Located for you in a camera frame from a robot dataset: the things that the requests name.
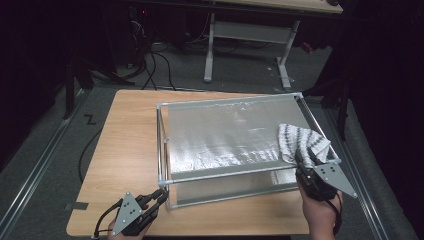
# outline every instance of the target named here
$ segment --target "acrylic box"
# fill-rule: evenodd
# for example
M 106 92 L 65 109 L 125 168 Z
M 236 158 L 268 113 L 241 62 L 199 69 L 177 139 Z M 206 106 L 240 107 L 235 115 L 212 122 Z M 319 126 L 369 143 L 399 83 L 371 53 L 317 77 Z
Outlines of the acrylic box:
M 311 122 L 301 93 L 159 103 L 159 186 L 169 190 L 168 207 L 297 189 L 278 126 Z

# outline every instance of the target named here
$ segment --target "hand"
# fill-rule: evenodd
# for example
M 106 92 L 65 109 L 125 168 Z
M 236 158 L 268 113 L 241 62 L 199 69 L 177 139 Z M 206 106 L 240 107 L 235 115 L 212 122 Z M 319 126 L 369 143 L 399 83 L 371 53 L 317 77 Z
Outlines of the hand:
M 325 201 L 319 202 L 306 195 L 305 190 L 298 182 L 300 194 L 303 199 L 303 214 L 309 224 L 309 234 L 311 240 L 331 240 L 335 239 L 333 234 L 334 223 L 336 222 L 336 213 Z M 337 192 L 336 196 L 330 202 L 340 211 L 343 202 L 342 193 Z
M 109 228 L 108 229 L 113 229 L 113 227 L 115 226 L 115 220 L 114 219 L 110 224 L 109 224 Z M 107 234 L 107 239 L 108 240 L 142 240 L 144 235 L 146 234 L 146 232 L 149 230 L 150 225 L 152 225 L 152 223 L 150 223 L 149 225 L 147 225 L 146 228 L 143 229 L 143 231 L 140 232 L 140 234 L 138 234 L 138 236 L 124 236 L 122 233 L 119 233 L 116 236 L 112 235 L 112 231 L 109 231 Z

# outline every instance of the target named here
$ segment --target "wooden table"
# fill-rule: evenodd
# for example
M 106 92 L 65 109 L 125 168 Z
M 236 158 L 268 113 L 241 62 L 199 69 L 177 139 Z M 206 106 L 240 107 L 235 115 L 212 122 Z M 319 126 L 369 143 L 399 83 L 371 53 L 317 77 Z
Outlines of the wooden table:
M 127 191 L 158 188 L 156 103 L 252 96 L 211 92 L 120 90 L 117 92 L 67 226 L 90 236 L 100 215 Z M 106 229 L 116 212 L 100 229 Z M 298 191 L 261 195 L 168 210 L 161 206 L 149 236 L 243 236 L 307 234 Z

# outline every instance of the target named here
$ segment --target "towel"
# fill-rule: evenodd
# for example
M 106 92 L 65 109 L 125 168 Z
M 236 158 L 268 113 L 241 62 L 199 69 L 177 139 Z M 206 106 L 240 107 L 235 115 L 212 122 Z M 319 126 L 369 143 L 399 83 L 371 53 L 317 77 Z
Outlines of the towel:
M 295 163 L 296 150 L 300 150 L 303 163 L 307 168 L 313 168 L 315 163 L 308 154 L 308 148 L 315 154 L 316 158 L 325 163 L 331 142 L 321 134 L 311 130 L 296 127 L 289 124 L 280 124 L 278 142 L 282 158 L 285 162 Z

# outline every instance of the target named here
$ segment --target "reflective silver sheet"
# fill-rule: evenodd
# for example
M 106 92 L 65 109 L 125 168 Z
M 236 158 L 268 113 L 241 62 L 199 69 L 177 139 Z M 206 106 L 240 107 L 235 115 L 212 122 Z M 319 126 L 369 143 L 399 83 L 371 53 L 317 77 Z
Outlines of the reflective silver sheet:
M 293 167 L 279 154 L 281 123 L 309 128 L 292 95 L 169 104 L 172 178 Z

